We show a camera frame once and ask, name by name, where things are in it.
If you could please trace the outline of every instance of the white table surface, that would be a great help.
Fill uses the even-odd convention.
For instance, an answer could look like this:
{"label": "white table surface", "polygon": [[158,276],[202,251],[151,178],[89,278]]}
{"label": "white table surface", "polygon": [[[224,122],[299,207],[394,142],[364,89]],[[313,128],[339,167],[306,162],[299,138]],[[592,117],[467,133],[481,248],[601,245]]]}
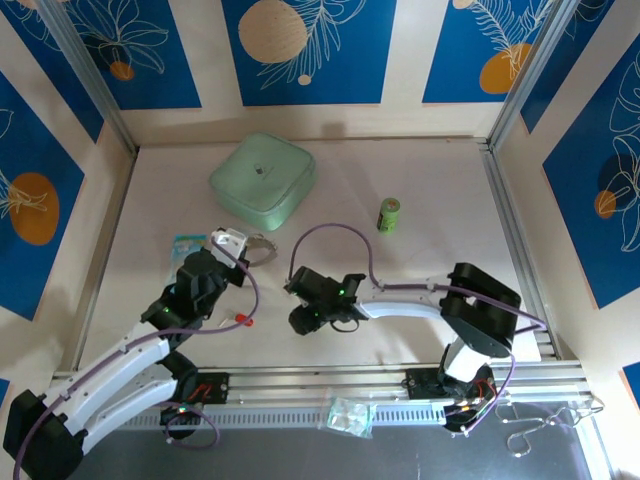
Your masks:
{"label": "white table surface", "polygon": [[[419,318],[363,322],[356,334],[330,327],[302,337],[288,323],[298,304],[283,285],[296,239],[308,228],[341,222],[371,240],[375,271],[383,279],[410,280],[446,274],[471,262],[519,291],[478,145],[445,140],[300,142],[317,161],[318,181],[288,221],[266,234],[279,256],[254,269],[261,307],[253,327],[197,336],[180,347],[199,367],[364,365],[438,362],[455,335],[444,323]],[[162,292],[174,237],[209,233],[218,226],[255,229],[217,205],[209,174],[236,144],[142,148],[117,228],[104,281],[88,329],[81,365],[124,336]],[[396,231],[375,228],[383,198],[402,207]],[[303,243],[298,265],[341,279],[365,273],[366,250],[355,235],[325,229]],[[230,286],[207,328],[253,305],[247,282]],[[521,325],[528,325],[521,320]],[[517,337],[520,361],[540,360],[532,333]]]}

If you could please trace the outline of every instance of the white wall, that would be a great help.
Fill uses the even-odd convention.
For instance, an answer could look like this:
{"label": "white wall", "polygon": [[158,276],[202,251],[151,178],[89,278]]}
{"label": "white wall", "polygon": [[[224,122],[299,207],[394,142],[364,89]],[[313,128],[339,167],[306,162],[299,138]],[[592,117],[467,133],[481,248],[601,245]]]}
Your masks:
{"label": "white wall", "polygon": [[638,34],[637,0],[616,0],[533,133],[518,121],[498,152],[553,329],[582,361],[593,392],[606,404],[597,418],[612,463],[635,476],[640,414],[620,372],[639,360],[640,290],[602,310],[595,307],[542,164]]}
{"label": "white wall", "polygon": [[502,103],[423,105],[451,0],[397,0],[381,105],[244,108],[220,0],[169,0],[201,109],[137,110],[124,118],[140,145],[239,141],[266,130],[292,140],[488,135]]}
{"label": "white wall", "polygon": [[[109,127],[93,143],[1,14],[0,45],[0,71],[85,174],[35,319],[30,322],[0,307],[0,378],[12,383],[0,411],[4,435],[11,397],[25,388],[42,392],[48,387],[76,320],[82,320],[77,310],[94,249],[113,190],[131,160]],[[0,451],[1,478],[10,478],[12,465]]]}

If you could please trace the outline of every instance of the beige circle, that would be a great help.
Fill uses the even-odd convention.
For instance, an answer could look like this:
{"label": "beige circle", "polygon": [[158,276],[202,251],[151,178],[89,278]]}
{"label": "beige circle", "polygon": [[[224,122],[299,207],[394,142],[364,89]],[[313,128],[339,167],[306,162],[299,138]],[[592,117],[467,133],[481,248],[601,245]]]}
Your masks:
{"label": "beige circle", "polygon": [[238,25],[240,42],[251,58],[281,63],[295,58],[307,46],[307,28],[293,7],[281,0],[260,0]]}
{"label": "beige circle", "polygon": [[311,83],[311,77],[309,75],[300,75],[298,77],[298,83],[303,87],[306,87]]}
{"label": "beige circle", "polygon": [[476,0],[452,0],[453,6],[462,10],[463,8],[469,8]]}
{"label": "beige circle", "polygon": [[[69,0],[58,0],[58,3],[64,3],[64,2],[68,2],[68,1]],[[36,6],[35,0],[18,0],[18,3],[23,5],[23,6],[25,6],[25,7],[27,7],[27,8],[30,8],[31,10],[35,10],[36,8],[38,8]]]}

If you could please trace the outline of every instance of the red object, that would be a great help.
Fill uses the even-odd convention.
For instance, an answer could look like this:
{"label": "red object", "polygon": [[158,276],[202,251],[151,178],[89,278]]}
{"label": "red object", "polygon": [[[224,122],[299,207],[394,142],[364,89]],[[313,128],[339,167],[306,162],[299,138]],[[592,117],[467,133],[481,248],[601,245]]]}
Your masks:
{"label": "red object", "polygon": [[[242,323],[247,319],[246,315],[242,315],[241,313],[236,315],[236,323]],[[253,326],[253,318],[251,320],[249,320],[247,323],[244,324],[245,327],[252,327]]]}

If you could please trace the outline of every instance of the orange circle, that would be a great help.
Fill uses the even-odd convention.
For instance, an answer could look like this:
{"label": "orange circle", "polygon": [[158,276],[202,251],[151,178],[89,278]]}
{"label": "orange circle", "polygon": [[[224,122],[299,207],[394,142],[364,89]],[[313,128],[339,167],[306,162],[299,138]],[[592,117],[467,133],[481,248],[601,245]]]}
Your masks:
{"label": "orange circle", "polygon": [[616,212],[616,196],[609,190],[603,190],[596,196],[594,206],[600,218],[610,218]]}
{"label": "orange circle", "polygon": [[47,195],[40,203],[46,211],[25,204],[9,210],[11,224],[20,238],[31,245],[46,245],[56,233],[60,218],[60,202],[55,187],[39,173],[23,173],[13,181],[12,186],[31,197]]}
{"label": "orange circle", "polygon": [[492,94],[507,93],[511,90],[530,50],[531,45],[528,43],[519,43],[509,50],[496,53],[482,67],[480,88]]}
{"label": "orange circle", "polygon": [[109,67],[109,71],[111,72],[111,75],[116,77],[118,80],[122,80],[123,82],[128,82],[135,76],[135,72],[133,71],[131,65],[120,61],[113,62]]}

